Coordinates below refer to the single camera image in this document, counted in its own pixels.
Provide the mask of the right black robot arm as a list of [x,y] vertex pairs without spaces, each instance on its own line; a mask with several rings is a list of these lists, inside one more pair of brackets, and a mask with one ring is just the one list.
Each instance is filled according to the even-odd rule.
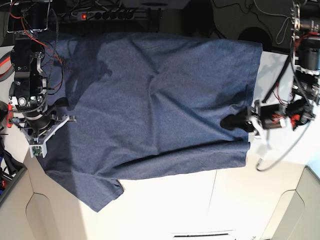
[[9,5],[8,33],[14,35],[10,52],[14,79],[9,92],[11,109],[8,125],[20,128],[31,147],[43,147],[70,116],[58,116],[57,108],[69,105],[66,97],[47,104],[54,94],[51,87],[54,63],[63,63],[57,53],[58,36],[53,45],[41,41],[38,34],[48,29],[50,14],[58,17],[49,0],[12,0]]

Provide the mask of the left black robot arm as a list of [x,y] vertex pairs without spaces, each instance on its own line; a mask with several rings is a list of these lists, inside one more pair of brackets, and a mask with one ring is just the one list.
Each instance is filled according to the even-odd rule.
[[[316,117],[320,102],[320,2],[294,0],[291,16],[290,52],[272,87],[263,100],[256,100],[236,115],[228,115],[220,125],[226,130],[242,129],[267,141],[269,130],[290,126],[293,131]],[[293,73],[290,98],[283,101],[278,89],[288,67]]]

